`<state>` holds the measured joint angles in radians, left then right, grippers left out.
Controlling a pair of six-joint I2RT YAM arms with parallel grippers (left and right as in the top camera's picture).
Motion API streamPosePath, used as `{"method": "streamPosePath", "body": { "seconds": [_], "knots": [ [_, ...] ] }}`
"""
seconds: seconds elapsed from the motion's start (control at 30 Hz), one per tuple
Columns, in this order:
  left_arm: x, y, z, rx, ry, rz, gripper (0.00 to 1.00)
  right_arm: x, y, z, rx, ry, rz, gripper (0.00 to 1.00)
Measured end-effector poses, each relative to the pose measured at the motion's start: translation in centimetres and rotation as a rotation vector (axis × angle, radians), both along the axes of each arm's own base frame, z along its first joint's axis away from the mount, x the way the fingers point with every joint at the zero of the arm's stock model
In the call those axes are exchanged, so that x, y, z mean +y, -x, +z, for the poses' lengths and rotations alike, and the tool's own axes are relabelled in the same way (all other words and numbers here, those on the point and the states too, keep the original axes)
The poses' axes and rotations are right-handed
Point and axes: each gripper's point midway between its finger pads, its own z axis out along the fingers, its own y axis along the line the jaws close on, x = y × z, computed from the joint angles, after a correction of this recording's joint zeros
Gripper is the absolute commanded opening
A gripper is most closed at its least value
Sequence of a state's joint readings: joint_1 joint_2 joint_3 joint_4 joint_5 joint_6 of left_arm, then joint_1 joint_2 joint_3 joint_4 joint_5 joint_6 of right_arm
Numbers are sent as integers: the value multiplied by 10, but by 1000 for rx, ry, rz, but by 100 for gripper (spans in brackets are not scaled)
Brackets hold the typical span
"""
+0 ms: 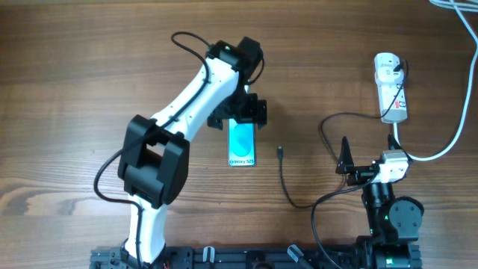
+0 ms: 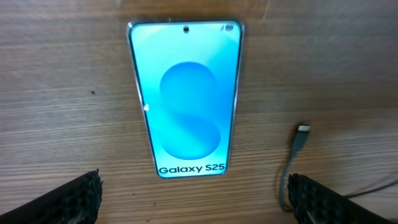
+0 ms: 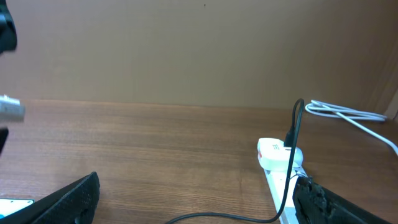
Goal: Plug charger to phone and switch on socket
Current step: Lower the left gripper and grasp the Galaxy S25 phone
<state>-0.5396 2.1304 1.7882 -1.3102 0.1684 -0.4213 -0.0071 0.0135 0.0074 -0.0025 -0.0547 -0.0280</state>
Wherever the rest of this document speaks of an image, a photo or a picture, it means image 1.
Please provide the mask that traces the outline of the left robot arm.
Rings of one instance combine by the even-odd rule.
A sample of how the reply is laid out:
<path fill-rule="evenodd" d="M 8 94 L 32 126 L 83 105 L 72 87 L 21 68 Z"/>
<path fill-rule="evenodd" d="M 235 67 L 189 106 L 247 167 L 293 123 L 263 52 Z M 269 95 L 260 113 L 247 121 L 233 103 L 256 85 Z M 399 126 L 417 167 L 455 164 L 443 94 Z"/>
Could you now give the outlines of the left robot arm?
<path fill-rule="evenodd" d="M 150 118 L 135 116 L 126 129 L 118 167 L 128 201 L 139 212 L 131 219 L 122 261 L 133 268 L 155 267 L 166 246 L 167 207 L 188 177 L 190 144 L 202 125 L 221 129 L 223 121 L 267 124 L 267 103 L 248 88 L 263 68 L 259 42 L 244 37 L 237 46 L 211 44 L 193 80 Z"/>

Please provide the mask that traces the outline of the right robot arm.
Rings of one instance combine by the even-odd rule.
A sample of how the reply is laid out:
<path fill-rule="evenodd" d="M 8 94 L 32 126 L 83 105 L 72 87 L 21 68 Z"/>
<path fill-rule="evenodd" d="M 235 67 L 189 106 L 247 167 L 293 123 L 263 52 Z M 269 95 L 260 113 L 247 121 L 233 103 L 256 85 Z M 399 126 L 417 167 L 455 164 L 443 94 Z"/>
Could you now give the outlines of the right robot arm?
<path fill-rule="evenodd" d="M 412 158 L 388 136 L 388 149 L 368 166 L 356 166 L 346 137 L 336 173 L 347 177 L 348 186 L 362 190 L 361 200 L 367 213 L 370 235 L 359 236 L 354 243 L 356 268 L 422 268 L 419 238 L 424 207 L 411 197 L 396 197 L 393 184 L 404 178 Z"/>

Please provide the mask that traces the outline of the Galaxy S25 smartphone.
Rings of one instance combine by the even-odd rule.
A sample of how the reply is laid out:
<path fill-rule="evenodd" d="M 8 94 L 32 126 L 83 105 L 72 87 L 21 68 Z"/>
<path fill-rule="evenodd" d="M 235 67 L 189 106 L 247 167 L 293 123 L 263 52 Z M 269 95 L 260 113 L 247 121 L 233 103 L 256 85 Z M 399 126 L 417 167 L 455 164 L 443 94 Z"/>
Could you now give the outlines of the Galaxy S25 smartphone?
<path fill-rule="evenodd" d="M 229 119 L 228 151 L 230 167 L 255 166 L 255 128 L 252 123 Z"/>

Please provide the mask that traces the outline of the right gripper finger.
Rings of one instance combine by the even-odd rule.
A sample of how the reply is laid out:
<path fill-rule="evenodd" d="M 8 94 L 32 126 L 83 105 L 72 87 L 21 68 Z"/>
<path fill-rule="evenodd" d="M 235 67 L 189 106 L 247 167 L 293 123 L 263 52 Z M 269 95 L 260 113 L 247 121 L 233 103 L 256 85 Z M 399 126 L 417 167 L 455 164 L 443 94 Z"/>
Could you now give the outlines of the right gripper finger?
<path fill-rule="evenodd" d="M 350 151 L 349 141 L 346 136 L 341 141 L 341 154 L 337 160 L 335 172 L 337 174 L 349 174 L 354 170 L 353 157 Z"/>
<path fill-rule="evenodd" d="M 409 163 L 413 162 L 413 159 L 411 158 L 411 156 L 407 153 L 407 151 L 405 151 L 401 147 L 401 145 L 397 142 L 397 140 L 395 139 L 395 137 L 392 134 L 388 135 L 388 149 L 389 150 L 401 150 L 406 155 L 406 157 L 408 159 L 408 162 Z"/>

